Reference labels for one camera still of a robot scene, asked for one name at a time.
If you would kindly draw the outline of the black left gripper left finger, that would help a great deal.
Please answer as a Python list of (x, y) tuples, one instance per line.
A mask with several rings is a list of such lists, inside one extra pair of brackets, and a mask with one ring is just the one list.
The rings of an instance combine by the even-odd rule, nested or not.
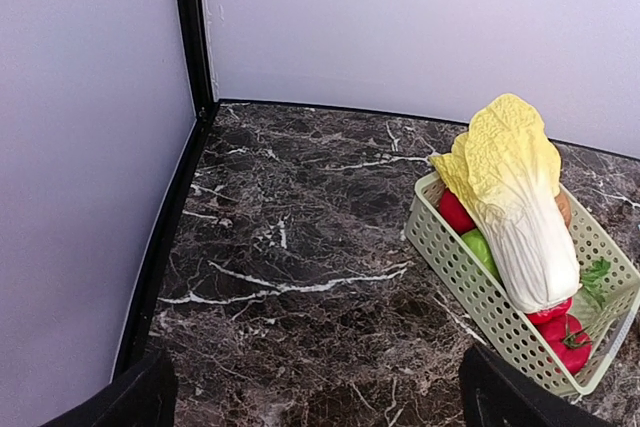
[(96, 395), (45, 427), (172, 427), (178, 380), (166, 350), (146, 355)]

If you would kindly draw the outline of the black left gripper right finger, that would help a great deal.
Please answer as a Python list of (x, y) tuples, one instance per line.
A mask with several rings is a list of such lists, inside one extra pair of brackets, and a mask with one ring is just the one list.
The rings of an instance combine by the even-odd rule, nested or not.
[(468, 426), (607, 427), (609, 423), (540, 387), (481, 344), (458, 370)]

